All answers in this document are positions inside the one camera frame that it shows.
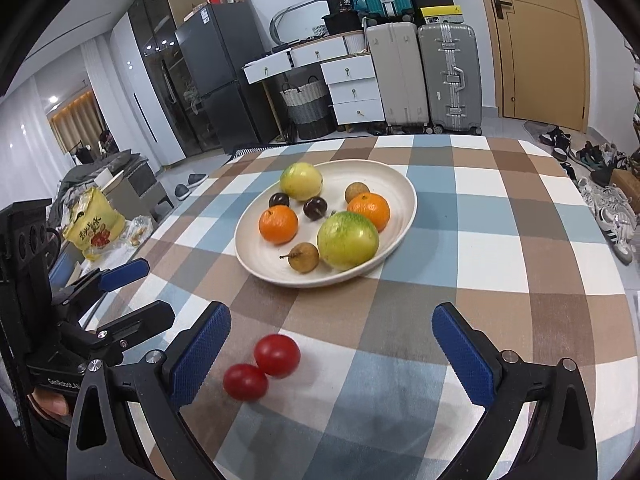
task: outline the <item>checkered tablecloth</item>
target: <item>checkered tablecloth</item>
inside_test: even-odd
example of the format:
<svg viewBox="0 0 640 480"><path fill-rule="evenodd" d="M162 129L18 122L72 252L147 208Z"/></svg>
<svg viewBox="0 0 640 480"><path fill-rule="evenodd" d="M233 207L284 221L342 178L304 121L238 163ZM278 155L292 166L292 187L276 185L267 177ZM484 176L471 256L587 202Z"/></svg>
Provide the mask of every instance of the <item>checkered tablecloth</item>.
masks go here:
<svg viewBox="0 0 640 480"><path fill-rule="evenodd" d="M418 211L386 262L340 285L294 290L240 266L233 234L245 208L296 161L368 158L415 186ZM165 348L209 301L226 303L231 334L194 403L191 430L227 478L431 479L482 414L431 333L451 301L499 349L555 365L572 357L590 399L600 478L630 452L638 366L630 312L606 240L572 182L529 142L468 136L326 140L250 153L211 175L141 249L151 274L111 296L102 321L153 300L171 330L127 351ZM222 390L261 336L292 336L300 368L258 403ZM527 425L516 423L493 478Z"/></svg>

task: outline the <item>metal bolt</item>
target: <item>metal bolt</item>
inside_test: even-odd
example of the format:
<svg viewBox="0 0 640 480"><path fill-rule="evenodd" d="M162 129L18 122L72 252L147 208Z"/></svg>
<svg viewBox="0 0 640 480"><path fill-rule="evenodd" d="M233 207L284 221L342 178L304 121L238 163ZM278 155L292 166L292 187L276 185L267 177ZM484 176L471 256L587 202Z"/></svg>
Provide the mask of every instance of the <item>metal bolt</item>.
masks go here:
<svg viewBox="0 0 640 480"><path fill-rule="evenodd" d="M568 357L565 357L564 359L562 359L562 366L564 367L565 370L569 370L570 372L573 372L576 369L574 360L569 359Z"/></svg>
<svg viewBox="0 0 640 480"><path fill-rule="evenodd" d="M102 361L100 361L100 359L94 359L93 361L89 362L88 368L90 372L97 372L100 368L102 368Z"/></svg>
<svg viewBox="0 0 640 480"><path fill-rule="evenodd" d="M516 352L514 352L513 350L505 350L504 352L502 352L502 358L504 359L505 362L514 364L518 362L518 360L520 359L520 356L516 354Z"/></svg>
<svg viewBox="0 0 640 480"><path fill-rule="evenodd" d="M145 361L147 363L157 363L160 359L164 357L164 352L161 350L150 350L145 355Z"/></svg>

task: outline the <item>laundry basket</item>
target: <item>laundry basket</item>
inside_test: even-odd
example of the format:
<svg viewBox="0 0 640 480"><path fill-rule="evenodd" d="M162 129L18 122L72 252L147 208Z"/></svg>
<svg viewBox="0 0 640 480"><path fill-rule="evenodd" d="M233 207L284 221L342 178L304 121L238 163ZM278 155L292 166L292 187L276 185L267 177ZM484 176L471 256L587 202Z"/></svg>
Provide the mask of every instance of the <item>laundry basket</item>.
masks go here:
<svg viewBox="0 0 640 480"><path fill-rule="evenodd" d="M300 87L292 88L285 83L280 95L287 105L289 119L296 125L300 139L318 139L335 129L329 109L329 89L316 76L311 76L308 83Z"/></svg>

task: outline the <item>gray refrigerator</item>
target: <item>gray refrigerator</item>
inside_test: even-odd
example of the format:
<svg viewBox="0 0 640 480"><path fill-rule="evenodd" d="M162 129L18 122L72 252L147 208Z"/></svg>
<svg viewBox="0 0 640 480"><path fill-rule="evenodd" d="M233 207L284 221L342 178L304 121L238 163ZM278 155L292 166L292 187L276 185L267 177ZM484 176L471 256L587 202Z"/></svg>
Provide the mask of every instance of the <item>gray refrigerator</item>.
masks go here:
<svg viewBox="0 0 640 480"><path fill-rule="evenodd" d="M249 4L206 5L175 36L225 152L270 142L278 127L264 87L242 70L265 54Z"/></svg>

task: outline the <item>white oval plate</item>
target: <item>white oval plate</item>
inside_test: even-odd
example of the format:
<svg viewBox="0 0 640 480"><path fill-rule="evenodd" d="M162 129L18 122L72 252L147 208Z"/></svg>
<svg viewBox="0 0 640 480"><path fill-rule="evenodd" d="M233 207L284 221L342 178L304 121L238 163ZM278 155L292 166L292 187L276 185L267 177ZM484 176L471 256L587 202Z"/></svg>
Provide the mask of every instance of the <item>white oval plate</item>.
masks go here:
<svg viewBox="0 0 640 480"><path fill-rule="evenodd" d="M242 213L234 245L241 265L251 274L276 285L293 288L309 288L344 282L354 276L365 274L381 264L400 244L414 222L418 200L414 185L403 174L392 167L373 160L334 160L316 164L322 173L322 193L331 211L345 211L344 190L353 182L363 182L372 193L382 195L391 209L391 218L380 233L380 246L376 255L353 269L335 270L326 263L320 264L308 274L293 270L282 254L300 242L311 242L317 246L316 237L323 220L312 222L302 211L302 202L291 201L290 207L298 215L298 233L292 241L275 246L262 238L258 231L260 215L269 208L271 195L280 191L280 184L273 184L249 204Z"/></svg>

